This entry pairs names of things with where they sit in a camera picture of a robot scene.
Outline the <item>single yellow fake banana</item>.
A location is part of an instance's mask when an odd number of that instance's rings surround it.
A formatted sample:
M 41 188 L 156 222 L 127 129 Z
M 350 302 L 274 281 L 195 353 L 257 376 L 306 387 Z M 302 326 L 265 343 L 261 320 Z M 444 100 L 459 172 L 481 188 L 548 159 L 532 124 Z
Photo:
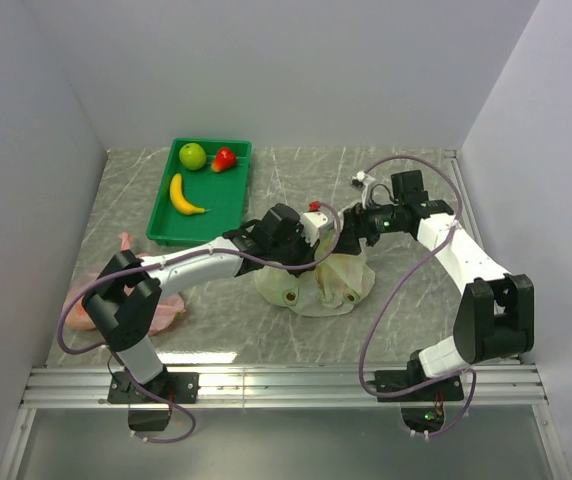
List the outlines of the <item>single yellow fake banana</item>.
M 209 212 L 209 209 L 196 206 L 188 201 L 183 191 L 183 177 L 180 173 L 176 173 L 170 182 L 169 197 L 173 207 L 182 215 L 193 216 L 201 215 Z

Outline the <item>red fake strawberry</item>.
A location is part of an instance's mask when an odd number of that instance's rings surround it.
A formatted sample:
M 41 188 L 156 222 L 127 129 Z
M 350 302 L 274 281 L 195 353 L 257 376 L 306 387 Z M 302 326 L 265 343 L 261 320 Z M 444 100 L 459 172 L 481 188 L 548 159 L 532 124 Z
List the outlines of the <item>red fake strawberry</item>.
M 215 173 L 221 173 L 234 168 L 237 165 L 237 156 L 229 147 L 222 147 L 216 153 L 211 169 Z

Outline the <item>light green plastic bag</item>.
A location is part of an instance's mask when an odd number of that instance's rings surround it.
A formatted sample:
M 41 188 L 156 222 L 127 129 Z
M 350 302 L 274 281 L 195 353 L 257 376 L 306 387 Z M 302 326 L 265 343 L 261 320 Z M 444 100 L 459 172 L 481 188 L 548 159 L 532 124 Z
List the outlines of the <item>light green plastic bag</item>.
M 364 300 L 375 284 L 366 255 L 333 253 L 311 271 L 264 267 L 254 274 L 257 291 L 270 304 L 305 317 L 344 315 Z

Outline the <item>green fake apple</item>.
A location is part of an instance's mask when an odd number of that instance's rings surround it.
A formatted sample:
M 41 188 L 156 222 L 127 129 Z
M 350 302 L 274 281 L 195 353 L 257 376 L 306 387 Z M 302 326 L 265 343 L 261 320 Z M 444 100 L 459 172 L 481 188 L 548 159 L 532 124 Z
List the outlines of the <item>green fake apple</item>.
M 207 163 L 207 154 L 203 147 L 195 142 L 184 144 L 179 150 L 179 160 L 190 171 L 202 169 Z

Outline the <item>aluminium table edge rail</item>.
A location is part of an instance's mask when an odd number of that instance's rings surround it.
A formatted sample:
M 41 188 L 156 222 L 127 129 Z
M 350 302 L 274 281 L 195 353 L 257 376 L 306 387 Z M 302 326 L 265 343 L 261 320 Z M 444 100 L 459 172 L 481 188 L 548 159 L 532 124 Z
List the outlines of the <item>aluminium table edge rail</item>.
M 351 364 L 186 365 L 171 372 L 198 374 L 197 402 L 190 409 L 371 408 L 383 407 L 358 383 Z M 546 405 L 548 398 L 534 366 L 515 362 L 476 368 L 474 406 Z M 109 408 L 105 367 L 35 368 L 20 407 L 23 409 Z

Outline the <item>pink plastic bag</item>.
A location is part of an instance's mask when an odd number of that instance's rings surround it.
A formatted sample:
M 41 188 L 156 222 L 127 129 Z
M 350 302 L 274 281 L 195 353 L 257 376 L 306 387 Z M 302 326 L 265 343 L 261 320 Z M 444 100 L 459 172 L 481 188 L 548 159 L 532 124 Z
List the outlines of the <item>pink plastic bag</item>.
M 122 232 L 118 235 L 118 238 L 118 252 L 131 250 L 136 257 L 147 256 L 147 253 L 141 250 L 140 243 L 130 233 Z M 72 286 L 69 288 L 64 304 L 68 304 L 86 284 L 94 281 L 111 257 L 112 255 L 109 254 L 103 262 L 95 263 L 91 267 L 85 267 L 80 272 L 76 271 L 73 274 Z M 152 324 L 149 328 L 149 334 L 154 336 L 168 329 L 185 311 L 185 302 L 179 294 L 173 294 L 161 300 L 156 307 Z M 91 331 L 96 329 L 95 324 L 82 308 L 80 300 L 75 303 L 65 319 L 65 325 L 79 331 Z

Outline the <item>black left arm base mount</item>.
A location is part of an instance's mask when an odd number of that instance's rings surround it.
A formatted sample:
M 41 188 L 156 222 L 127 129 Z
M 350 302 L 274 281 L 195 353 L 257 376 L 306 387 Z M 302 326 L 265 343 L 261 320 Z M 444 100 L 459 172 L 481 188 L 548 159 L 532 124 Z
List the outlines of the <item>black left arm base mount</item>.
M 164 370 L 147 384 L 138 384 L 128 371 L 111 375 L 107 403 L 128 406 L 129 429 L 141 438 L 145 434 L 161 433 L 169 425 L 174 411 L 181 411 L 190 421 L 185 436 L 196 427 L 194 415 L 185 405 L 195 404 L 199 390 L 197 372 L 168 372 Z

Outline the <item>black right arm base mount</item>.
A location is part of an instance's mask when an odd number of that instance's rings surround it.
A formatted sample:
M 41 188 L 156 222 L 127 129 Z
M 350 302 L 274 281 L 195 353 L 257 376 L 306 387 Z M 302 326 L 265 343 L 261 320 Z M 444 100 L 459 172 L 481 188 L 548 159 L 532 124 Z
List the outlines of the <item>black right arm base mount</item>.
M 378 393 L 389 394 L 419 385 L 423 380 L 421 374 L 410 373 L 407 370 L 376 370 L 370 384 Z M 405 395 L 377 399 L 380 403 L 400 403 L 402 425 L 411 434 L 421 434 L 425 438 L 437 434 L 446 427 L 446 403 L 463 400 L 464 389 L 457 375 Z

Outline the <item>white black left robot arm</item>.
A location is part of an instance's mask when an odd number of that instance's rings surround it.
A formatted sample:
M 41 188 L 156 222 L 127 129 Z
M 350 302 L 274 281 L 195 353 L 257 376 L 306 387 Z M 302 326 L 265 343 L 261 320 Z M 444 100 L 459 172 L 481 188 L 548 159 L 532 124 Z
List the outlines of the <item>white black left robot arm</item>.
M 117 254 L 82 299 L 82 307 L 109 349 L 130 372 L 131 388 L 155 402 L 167 390 L 165 366 L 149 338 L 158 303 L 182 290 L 235 278 L 268 263 L 294 274 L 310 270 L 320 237 L 332 217 L 317 210 L 300 214 L 277 204 L 252 220 L 198 247 L 161 256 Z

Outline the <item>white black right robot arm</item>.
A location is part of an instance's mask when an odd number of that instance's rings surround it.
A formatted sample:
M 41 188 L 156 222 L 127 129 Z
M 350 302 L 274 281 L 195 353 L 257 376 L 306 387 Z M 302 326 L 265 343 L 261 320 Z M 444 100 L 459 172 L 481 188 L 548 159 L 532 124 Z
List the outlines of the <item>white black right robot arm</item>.
M 411 392 L 428 399 L 442 380 L 472 365 L 532 350 L 532 281 L 497 264 L 446 201 L 430 199 L 421 171 L 392 175 L 387 204 L 374 201 L 373 191 L 380 183 L 368 173 L 358 172 L 351 183 L 362 199 L 344 213 L 342 245 L 356 247 L 364 240 L 372 246 L 384 233 L 407 233 L 441 264 L 461 294 L 451 335 L 412 354 L 401 385 L 391 390 L 394 395 Z

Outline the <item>green plastic fruit tray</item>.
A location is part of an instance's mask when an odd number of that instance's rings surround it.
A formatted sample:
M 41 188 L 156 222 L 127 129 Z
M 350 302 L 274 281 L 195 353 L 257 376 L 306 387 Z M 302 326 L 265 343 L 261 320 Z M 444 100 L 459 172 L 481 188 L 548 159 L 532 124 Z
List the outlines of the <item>green plastic fruit tray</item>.
M 197 171 L 186 169 L 180 162 L 180 149 L 188 143 L 200 145 L 207 156 L 207 164 Z M 211 163 L 222 148 L 230 149 L 237 163 L 216 173 Z M 174 139 L 150 214 L 147 238 L 164 247 L 194 247 L 238 228 L 242 223 L 251 157 L 252 144 L 246 140 Z M 172 205 L 170 185 L 177 173 L 182 175 L 182 193 L 187 201 L 205 208 L 204 214 L 184 215 Z

